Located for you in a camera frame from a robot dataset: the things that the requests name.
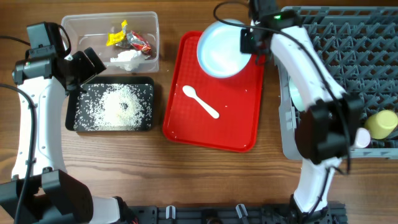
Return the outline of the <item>large light blue plate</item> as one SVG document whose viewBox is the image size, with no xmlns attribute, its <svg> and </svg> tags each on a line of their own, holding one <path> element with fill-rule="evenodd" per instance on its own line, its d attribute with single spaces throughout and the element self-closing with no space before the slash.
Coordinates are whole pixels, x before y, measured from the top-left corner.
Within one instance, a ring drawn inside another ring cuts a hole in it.
<svg viewBox="0 0 398 224">
<path fill-rule="evenodd" d="M 197 44 L 197 60 L 201 69 L 214 78 L 238 74 L 250 61 L 251 54 L 240 52 L 241 21 L 228 19 L 232 25 L 216 21 L 208 26 Z"/>
</svg>

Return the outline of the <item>yellow foil wrapper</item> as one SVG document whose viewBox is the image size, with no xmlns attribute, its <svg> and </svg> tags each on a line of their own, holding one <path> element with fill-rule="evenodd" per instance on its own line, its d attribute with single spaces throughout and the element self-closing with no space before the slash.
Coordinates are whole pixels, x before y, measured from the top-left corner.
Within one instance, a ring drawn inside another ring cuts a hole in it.
<svg viewBox="0 0 398 224">
<path fill-rule="evenodd" d="M 117 43 L 121 42 L 126 38 L 126 27 L 128 23 L 127 20 L 124 20 L 121 23 L 121 31 L 118 33 L 108 33 L 108 39 L 106 42 L 107 46 L 116 45 Z"/>
</svg>

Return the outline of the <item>red silver foil wrapper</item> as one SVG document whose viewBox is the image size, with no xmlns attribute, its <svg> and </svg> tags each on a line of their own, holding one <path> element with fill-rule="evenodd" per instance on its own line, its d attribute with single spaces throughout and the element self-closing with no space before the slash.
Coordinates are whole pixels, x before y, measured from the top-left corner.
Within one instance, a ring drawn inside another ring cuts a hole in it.
<svg viewBox="0 0 398 224">
<path fill-rule="evenodd" d="M 122 41 L 116 43 L 116 46 L 124 49 L 135 49 L 141 51 L 144 55 L 152 53 L 150 43 L 134 31 L 128 32 Z"/>
</svg>

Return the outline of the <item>green bowl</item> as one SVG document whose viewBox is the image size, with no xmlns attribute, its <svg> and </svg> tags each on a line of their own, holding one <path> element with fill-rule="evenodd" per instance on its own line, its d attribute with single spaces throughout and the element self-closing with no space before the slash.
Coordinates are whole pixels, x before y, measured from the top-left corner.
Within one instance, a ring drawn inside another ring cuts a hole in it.
<svg viewBox="0 0 398 224">
<path fill-rule="evenodd" d="M 305 111 L 305 106 L 302 101 L 302 97 L 300 96 L 298 88 L 295 86 L 295 83 L 293 79 L 291 78 L 289 80 L 289 93 L 290 93 L 290 98 L 292 100 L 292 103 L 296 107 L 296 109 L 299 112 L 304 112 Z"/>
</svg>

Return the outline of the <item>white plastic spoon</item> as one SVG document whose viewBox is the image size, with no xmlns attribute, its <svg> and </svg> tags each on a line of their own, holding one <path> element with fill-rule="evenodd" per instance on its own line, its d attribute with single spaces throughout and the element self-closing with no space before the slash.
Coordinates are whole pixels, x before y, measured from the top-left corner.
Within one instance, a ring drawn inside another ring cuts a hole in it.
<svg viewBox="0 0 398 224">
<path fill-rule="evenodd" d="M 217 112 L 214 108 L 204 102 L 199 96 L 197 96 L 196 90 L 194 87 L 189 85 L 184 85 L 182 87 L 184 94 L 189 97 L 193 98 L 213 119 L 218 119 L 220 117 L 219 112 Z"/>
</svg>

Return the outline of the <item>white plastic cup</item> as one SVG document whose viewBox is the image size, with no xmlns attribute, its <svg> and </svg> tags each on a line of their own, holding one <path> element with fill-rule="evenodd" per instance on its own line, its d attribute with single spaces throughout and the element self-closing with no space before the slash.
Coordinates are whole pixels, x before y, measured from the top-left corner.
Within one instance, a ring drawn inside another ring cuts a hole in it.
<svg viewBox="0 0 398 224">
<path fill-rule="evenodd" d="M 351 147 L 355 149 L 363 149 L 368 147 L 370 142 L 371 135 L 369 131 L 365 128 L 358 128 L 355 135 L 354 143 Z"/>
</svg>

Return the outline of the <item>yellow plastic cup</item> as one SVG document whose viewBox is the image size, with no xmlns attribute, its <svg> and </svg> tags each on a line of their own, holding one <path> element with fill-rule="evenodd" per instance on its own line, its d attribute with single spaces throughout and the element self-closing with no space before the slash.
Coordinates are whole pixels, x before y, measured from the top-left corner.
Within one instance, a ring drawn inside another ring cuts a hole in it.
<svg viewBox="0 0 398 224">
<path fill-rule="evenodd" d="M 368 118 L 364 127 L 373 139 L 384 139 L 397 127 L 397 114 L 391 110 L 382 110 Z"/>
</svg>

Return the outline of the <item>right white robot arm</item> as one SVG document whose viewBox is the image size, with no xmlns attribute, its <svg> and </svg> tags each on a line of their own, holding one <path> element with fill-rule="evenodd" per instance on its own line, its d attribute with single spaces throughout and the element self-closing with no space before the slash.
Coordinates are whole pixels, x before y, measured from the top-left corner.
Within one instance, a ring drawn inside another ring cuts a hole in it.
<svg viewBox="0 0 398 224">
<path fill-rule="evenodd" d="M 363 110 L 360 98 L 349 95 L 320 60 L 295 11 L 265 14 L 251 10 L 256 41 L 270 40 L 270 50 L 293 80 L 304 104 L 295 129 L 302 156 L 298 187 L 291 198 L 290 221 L 308 223 L 326 216 L 333 175 L 350 148 Z"/>
</svg>

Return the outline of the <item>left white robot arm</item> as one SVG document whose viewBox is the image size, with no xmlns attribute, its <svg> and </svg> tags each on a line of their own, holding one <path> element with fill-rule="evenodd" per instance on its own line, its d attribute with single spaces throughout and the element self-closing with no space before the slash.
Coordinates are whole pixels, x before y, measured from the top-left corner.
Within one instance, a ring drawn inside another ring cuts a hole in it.
<svg viewBox="0 0 398 224">
<path fill-rule="evenodd" d="M 31 50 L 13 71 L 21 121 L 11 181 L 1 184 L 1 206 L 15 223 L 122 223 L 128 207 L 119 197 L 92 196 L 68 175 L 60 115 L 67 92 L 105 70 L 89 47 L 66 58 L 52 47 Z"/>
</svg>

